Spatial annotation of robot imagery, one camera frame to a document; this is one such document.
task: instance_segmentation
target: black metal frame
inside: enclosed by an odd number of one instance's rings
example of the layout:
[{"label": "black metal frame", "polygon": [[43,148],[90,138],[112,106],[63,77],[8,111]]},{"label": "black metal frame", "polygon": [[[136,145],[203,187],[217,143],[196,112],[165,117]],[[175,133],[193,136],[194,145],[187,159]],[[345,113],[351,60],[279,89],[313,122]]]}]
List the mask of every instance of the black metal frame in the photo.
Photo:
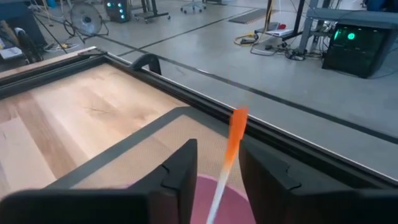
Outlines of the black metal frame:
[{"label": "black metal frame", "polygon": [[152,11],[149,10],[149,8],[146,4],[146,0],[141,0],[143,12],[136,13],[134,15],[136,20],[138,20],[139,18],[143,18],[145,20],[145,22],[147,22],[148,19],[153,19],[153,18],[162,17],[162,16],[167,16],[167,19],[170,19],[168,12],[162,12],[162,13],[158,12],[157,6],[156,6],[156,0],[151,0],[151,4],[152,4]]},{"label": "black metal frame", "polygon": [[[107,63],[192,107],[229,123],[233,108],[159,75],[156,55],[144,55],[133,64],[100,49],[0,79],[0,100]],[[142,68],[149,65],[149,70]],[[249,117],[246,134],[353,188],[394,189],[398,183],[337,156],[281,129]]]},{"label": "black metal frame", "polygon": [[[302,31],[299,32],[299,27],[300,27],[301,17],[303,15],[304,3],[305,3],[305,0],[300,0],[300,2],[298,4],[298,9],[297,9],[297,13],[296,13],[296,20],[294,22],[293,32],[289,35],[283,36],[282,41],[289,40],[289,39],[299,36],[303,33]],[[271,9],[271,1],[268,1],[267,13],[266,13],[267,15],[269,13],[271,13],[270,10],[272,10]],[[266,18],[266,24],[268,24],[268,27],[269,27],[270,20],[271,20],[271,17],[269,19]]]}]

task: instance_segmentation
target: electric fan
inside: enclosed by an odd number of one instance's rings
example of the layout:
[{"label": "electric fan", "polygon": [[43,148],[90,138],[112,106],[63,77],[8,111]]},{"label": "electric fan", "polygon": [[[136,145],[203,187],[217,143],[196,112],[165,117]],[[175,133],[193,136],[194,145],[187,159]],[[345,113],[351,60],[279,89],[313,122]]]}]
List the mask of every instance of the electric fan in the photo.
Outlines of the electric fan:
[{"label": "electric fan", "polygon": [[[72,37],[75,34],[85,36],[81,38],[79,35],[83,42],[90,37],[109,34],[109,29],[104,23],[101,14],[94,6],[87,3],[75,4],[70,11],[70,22],[65,20],[63,25]],[[103,25],[106,28],[106,33],[100,34]],[[72,32],[67,29],[67,26],[72,28]]]}]

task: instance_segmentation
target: floor mat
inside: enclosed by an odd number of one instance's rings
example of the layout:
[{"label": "floor mat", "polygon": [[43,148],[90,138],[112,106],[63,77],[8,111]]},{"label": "floor mat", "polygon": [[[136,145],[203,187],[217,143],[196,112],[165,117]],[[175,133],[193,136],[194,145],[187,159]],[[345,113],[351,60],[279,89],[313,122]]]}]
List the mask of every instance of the floor mat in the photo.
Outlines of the floor mat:
[{"label": "floor mat", "polygon": [[267,14],[267,9],[257,9],[255,11],[246,13],[245,15],[238,16],[229,20],[229,22],[235,22],[238,24],[250,24],[252,22],[256,22],[259,19],[265,18]]}]

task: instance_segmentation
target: white stick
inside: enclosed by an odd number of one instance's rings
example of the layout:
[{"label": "white stick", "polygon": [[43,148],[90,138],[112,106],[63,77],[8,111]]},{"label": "white stick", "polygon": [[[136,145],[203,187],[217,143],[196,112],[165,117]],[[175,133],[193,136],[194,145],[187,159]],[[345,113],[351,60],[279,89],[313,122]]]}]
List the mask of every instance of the white stick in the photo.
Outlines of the white stick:
[{"label": "white stick", "polygon": [[217,210],[221,202],[221,198],[223,197],[226,180],[229,176],[229,171],[231,169],[223,169],[221,170],[220,179],[217,183],[216,193],[214,194],[213,202],[211,203],[209,216],[207,217],[206,224],[213,224],[216,219]]}]

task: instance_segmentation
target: wood grain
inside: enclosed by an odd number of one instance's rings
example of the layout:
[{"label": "wood grain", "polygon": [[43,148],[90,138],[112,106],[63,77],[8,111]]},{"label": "wood grain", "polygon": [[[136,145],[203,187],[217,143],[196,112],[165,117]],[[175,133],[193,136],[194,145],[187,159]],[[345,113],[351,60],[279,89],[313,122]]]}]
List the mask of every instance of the wood grain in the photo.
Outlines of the wood grain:
[{"label": "wood grain", "polygon": [[45,187],[178,106],[110,65],[1,100],[0,197]]}]

